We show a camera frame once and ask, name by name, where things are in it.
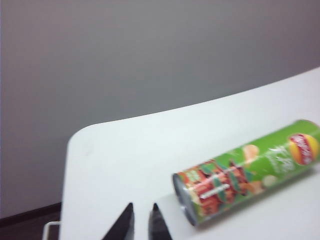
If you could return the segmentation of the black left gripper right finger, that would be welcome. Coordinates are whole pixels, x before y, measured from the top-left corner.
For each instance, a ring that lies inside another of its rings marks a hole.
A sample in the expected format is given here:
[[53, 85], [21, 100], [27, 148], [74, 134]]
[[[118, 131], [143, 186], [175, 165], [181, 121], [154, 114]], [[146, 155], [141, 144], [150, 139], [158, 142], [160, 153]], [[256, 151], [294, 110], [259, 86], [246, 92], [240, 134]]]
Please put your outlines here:
[[149, 240], [172, 240], [163, 215], [156, 203], [153, 204], [148, 220]]

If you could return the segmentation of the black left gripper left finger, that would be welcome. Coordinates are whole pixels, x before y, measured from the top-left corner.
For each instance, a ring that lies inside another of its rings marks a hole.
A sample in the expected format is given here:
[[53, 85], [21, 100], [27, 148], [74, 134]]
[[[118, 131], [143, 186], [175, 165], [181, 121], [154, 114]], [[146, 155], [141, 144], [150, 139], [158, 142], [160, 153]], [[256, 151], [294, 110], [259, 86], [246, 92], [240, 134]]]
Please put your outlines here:
[[135, 227], [134, 205], [130, 202], [102, 238], [103, 240], [133, 240]]

